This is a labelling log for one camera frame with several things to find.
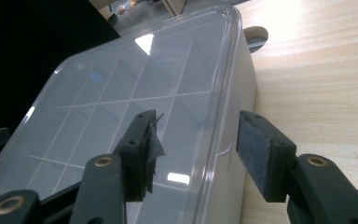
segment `plastic container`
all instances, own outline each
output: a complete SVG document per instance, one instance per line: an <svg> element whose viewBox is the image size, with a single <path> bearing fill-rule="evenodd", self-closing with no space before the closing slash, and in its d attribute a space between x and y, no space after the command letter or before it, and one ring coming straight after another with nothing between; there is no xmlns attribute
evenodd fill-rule
<svg viewBox="0 0 358 224"><path fill-rule="evenodd" d="M127 203L129 223L239 223L245 170L235 152L255 72L232 6L209 7L60 64L0 154L0 195L41 199L112 152L133 117L164 113L154 190Z"/></svg>

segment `brass insert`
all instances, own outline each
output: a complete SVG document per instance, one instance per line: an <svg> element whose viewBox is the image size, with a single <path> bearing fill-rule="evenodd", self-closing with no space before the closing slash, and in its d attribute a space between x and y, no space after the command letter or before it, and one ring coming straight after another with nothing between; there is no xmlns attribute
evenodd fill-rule
<svg viewBox="0 0 358 224"><path fill-rule="evenodd" d="M109 157L102 157L95 162L96 166L107 166L111 164L113 160Z"/></svg>
<svg viewBox="0 0 358 224"><path fill-rule="evenodd" d="M11 213L21 207L25 202L24 196L12 196L0 202L0 215Z"/></svg>
<svg viewBox="0 0 358 224"><path fill-rule="evenodd" d="M327 161L319 157L308 157L307 161L314 166L325 167L327 165Z"/></svg>

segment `clear plastic lid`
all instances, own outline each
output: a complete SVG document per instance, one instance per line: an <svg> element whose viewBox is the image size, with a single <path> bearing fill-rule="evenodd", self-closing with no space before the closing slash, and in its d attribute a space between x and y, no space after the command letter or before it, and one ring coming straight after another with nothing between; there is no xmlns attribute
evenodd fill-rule
<svg viewBox="0 0 358 224"><path fill-rule="evenodd" d="M241 17L209 7L74 55L58 66L0 155L0 195L44 199L81 180L86 162L112 152L133 117L156 109L153 193L127 203L129 223L190 223L216 151Z"/></svg>

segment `wooden table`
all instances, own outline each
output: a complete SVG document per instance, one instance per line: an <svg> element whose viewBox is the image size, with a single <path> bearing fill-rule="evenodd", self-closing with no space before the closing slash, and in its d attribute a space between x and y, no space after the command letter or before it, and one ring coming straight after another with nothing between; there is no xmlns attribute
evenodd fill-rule
<svg viewBox="0 0 358 224"><path fill-rule="evenodd" d="M236 5L243 28L268 41L252 54L255 112L297 144L334 161L358 188L358 1L254 0ZM289 223L247 175L241 223Z"/></svg>

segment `foam pad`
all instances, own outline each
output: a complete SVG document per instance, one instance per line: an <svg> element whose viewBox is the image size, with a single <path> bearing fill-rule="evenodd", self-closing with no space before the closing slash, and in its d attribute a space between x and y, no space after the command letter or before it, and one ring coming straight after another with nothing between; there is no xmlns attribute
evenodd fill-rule
<svg viewBox="0 0 358 224"><path fill-rule="evenodd" d="M286 167L296 161L296 145L265 118L240 112L237 152L258 190L269 203L283 203Z"/></svg>

